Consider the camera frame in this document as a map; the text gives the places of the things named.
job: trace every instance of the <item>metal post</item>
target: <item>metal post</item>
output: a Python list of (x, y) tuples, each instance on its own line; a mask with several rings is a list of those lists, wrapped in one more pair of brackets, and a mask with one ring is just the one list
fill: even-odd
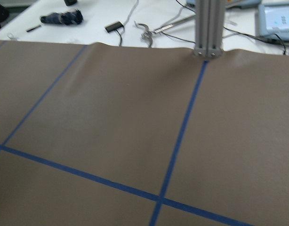
[(226, 0), (196, 0), (196, 46), (198, 56), (222, 54), (222, 35)]

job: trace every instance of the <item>gray electronic device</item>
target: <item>gray electronic device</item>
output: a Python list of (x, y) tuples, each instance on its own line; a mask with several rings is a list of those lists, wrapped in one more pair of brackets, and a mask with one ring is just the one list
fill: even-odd
[(289, 41), (289, 2), (261, 4), (258, 17), (260, 36)]
[[(235, 7), (240, 7), (240, 8), (250, 8), (250, 7), (255, 7), (257, 5), (259, 5), (262, 2), (262, 0), (244, 0), (240, 3), (238, 3), (237, 5), (235, 5)], [(186, 3), (188, 6), (190, 7), (194, 7), (196, 5), (196, 0), (186, 0)]]

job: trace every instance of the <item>black connector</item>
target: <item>black connector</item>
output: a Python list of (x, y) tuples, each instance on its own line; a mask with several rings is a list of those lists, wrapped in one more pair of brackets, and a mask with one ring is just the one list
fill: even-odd
[(113, 23), (111, 25), (106, 26), (105, 29), (108, 33), (110, 33), (110, 32), (113, 32), (113, 31), (115, 31), (121, 27), (124, 27), (124, 25), (118, 21), (116, 23)]

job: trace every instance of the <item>metal bracket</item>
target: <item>metal bracket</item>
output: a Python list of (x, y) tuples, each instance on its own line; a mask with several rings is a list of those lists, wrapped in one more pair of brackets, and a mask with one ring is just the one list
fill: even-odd
[(195, 55), (218, 57), (222, 54), (222, 35), (226, 0), (196, 0)]

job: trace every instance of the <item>brown paper sheet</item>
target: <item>brown paper sheet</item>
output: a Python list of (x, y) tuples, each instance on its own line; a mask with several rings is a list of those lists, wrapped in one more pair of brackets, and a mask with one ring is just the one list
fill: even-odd
[[(0, 226), (148, 225), (155, 201), (26, 156), (158, 196), (203, 61), (186, 48), (7, 42), (0, 144), (25, 154), (0, 151)], [(235, 50), (207, 64), (166, 198), (289, 225), (289, 57)], [(224, 224), (162, 205), (156, 225)]]

